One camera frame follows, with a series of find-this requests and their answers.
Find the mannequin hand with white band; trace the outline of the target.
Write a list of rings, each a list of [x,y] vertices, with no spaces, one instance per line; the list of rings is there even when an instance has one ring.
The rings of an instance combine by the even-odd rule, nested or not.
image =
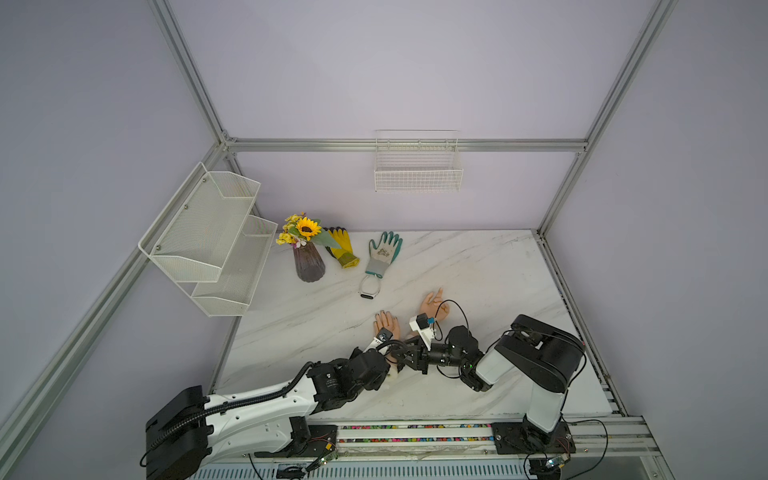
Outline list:
[[[445,320],[450,313],[450,306],[443,298],[443,288],[430,292],[422,301],[418,313],[433,318],[437,322]]]

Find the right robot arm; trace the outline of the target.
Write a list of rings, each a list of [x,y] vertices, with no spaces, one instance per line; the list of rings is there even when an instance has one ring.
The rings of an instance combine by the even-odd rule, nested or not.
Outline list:
[[[552,437],[561,425],[570,385],[586,356],[585,345],[574,335],[520,314],[510,327],[483,351],[468,326],[452,328],[443,342],[434,337],[436,320],[423,314],[410,320],[417,336],[391,343],[381,350],[399,366],[426,374],[429,367],[454,367],[458,379],[475,392],[491,389],[516,370],[533,382],[530,403],[522,420],[528,436]]]

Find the white fitness band watch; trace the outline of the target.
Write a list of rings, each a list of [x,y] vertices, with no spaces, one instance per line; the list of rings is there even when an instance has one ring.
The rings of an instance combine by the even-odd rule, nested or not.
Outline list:
[[[358,286],[358,294],[361,298],[367,300],[375,299],[380,291],[381,279],[376,275],[366,274]]]

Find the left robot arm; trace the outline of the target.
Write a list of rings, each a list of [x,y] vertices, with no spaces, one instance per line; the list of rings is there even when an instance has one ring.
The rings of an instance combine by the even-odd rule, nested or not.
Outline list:
[[[308,362],[289,381],[248,392],[207,395],[200,385],[172,398],[145,425],[140,460],[148,479],[187,479],[213,461],[245,454],[297,454],[309,443],[307,418],[375,391],[390,370],[375,349]]]

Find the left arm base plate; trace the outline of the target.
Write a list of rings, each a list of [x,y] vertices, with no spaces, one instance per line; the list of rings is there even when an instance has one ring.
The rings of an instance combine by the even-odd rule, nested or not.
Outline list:
[[[269,453],[266,450],[256,450],[255,458],[309,458],[318,457],[328,443],[335,444],[338,437],[338,427],[331,424],[303,425],[294,429],[290,442],[282,450]]]

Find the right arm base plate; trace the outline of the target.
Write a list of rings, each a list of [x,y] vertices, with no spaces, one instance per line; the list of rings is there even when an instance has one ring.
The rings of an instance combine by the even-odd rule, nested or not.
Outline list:
[[[491,429],[499,455],[576,452],[569,426],[562,420],[552,432],[544,432],[527,421],[495,422]]]

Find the mannequin hand with black watch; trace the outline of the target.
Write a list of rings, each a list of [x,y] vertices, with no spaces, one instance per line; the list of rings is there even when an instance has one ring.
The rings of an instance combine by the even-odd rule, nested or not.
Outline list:
[[[375,314],[374,321],[374,336],[380,337],[381,331],[386,330],[384,335],[386,340],[400,340],[401,329],[400,323],[396,316],[389,311],[380,311]],[[390,364],[390,370],[388,372],[388,381],[394,381],[398,376],[398,367],[396,360],[392,355],[387,355],[387,361]]]

